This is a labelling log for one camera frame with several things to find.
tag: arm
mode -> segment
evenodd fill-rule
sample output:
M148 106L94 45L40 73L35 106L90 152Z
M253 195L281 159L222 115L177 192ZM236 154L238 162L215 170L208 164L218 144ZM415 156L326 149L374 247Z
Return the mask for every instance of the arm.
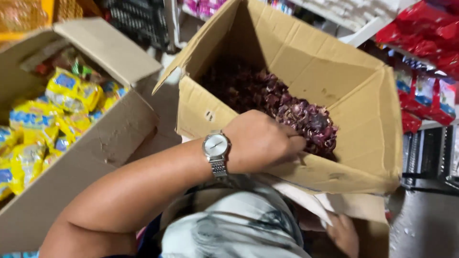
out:
M288 126L259 111L237 116L223 129L231 142L231 174L258 172L286 160L306 144ZM187 189L213 178L193 140L117 169L79 194L59 215L40 257L95 257L135 254L135 232Z

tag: wristwatch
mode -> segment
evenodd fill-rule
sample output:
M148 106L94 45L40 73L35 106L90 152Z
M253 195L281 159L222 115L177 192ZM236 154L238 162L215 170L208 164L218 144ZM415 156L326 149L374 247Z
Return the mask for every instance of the wristwatch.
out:
M221 130L211 131L202 143L202 151L212 167L216 178L226 176L226 153L231 144Z

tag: hand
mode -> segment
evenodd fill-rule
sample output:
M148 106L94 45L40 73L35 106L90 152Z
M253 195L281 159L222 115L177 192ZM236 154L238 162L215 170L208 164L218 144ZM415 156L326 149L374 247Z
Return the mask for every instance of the hand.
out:
M223 133L231 142L227 168L231 174L260 172L263 168L297 158L306 139L268 115L247 111L234 118Z
M328 212L333 226L327 225L327 234L335 245L349 258L358 258L358 235L352 220L344 215Z

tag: watch hand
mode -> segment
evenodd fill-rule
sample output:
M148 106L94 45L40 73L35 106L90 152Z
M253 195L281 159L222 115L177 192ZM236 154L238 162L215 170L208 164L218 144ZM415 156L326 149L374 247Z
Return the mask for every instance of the watch hand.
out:
M214 147L210 147L210 149L217 147L217 145L219 145L220 143L222 143L222 141L217 143Z

